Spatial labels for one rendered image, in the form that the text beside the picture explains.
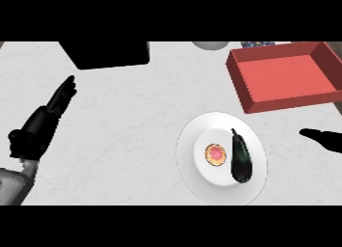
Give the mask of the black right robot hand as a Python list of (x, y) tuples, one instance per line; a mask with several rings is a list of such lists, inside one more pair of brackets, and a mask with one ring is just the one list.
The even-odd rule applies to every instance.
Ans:
[(299, 134), (314, 140), (328, 151), (342, 153), (342, 133), (302, 128)]

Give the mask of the white round plate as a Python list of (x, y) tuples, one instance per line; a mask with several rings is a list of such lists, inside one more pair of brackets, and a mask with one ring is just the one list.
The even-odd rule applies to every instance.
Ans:
[(209, 205), (247, 205), (266, 180), (266, 156), (249, 125), (210, 112), (185, 125), (176, 147), (184, 183)]

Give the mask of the dark green eggplant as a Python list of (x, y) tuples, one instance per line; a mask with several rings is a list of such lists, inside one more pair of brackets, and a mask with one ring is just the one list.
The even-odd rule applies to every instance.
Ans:
[(246, 183), (252, 177), (252, 160), (247, 147), (241, 136), (232, 132), (232, 159), (231, 159), (231, 175), (238, 183)]

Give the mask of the red cardboard box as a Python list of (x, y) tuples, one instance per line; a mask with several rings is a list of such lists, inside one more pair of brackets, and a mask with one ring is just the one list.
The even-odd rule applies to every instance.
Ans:
[(246, 114), (342, 101), (342, 60), (324, 41), (232, 49), (225, 65)]

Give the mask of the blue patterned object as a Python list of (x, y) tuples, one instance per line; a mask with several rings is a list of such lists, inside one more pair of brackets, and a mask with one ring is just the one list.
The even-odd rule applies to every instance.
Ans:
[(275, 45), (272, 41), (241, 41), (240, 46), (241, 48), (250, 48), (250, 47), (260, 47), (260, 46), (269, 46)]

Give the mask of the pink frosted cupcake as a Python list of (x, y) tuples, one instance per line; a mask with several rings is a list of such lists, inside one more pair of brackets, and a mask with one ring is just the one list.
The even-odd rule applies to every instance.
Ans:
[(204, 159), (212, 166), (221, 166), (225, 163), (226, 153), (218, 144), (210, 144), (204, 149)]

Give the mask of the black box-shaped appliance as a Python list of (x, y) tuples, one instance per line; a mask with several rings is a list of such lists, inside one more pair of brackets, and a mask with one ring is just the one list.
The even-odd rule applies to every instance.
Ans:
[(145, 41), (61, 41), (60, 46), (77, 69), (126, 67), (150, 62)]

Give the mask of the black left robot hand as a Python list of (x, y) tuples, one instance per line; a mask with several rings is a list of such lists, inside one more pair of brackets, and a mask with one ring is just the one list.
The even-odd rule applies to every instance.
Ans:
[(49, 98), (30, 114), (20, 129), (8, 134), (10, 156), (18, 159), (38, 160), (48, 149), (58, 121), (76, 94), (73, 76), (70, 75)]

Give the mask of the grey round object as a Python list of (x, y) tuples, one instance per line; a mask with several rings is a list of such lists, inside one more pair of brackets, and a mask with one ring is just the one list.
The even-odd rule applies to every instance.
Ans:
[(226, 41), (194, 41), (194, 46), (198, 47), (203, 50), (219, 50), (222, 49), (228, 42)]

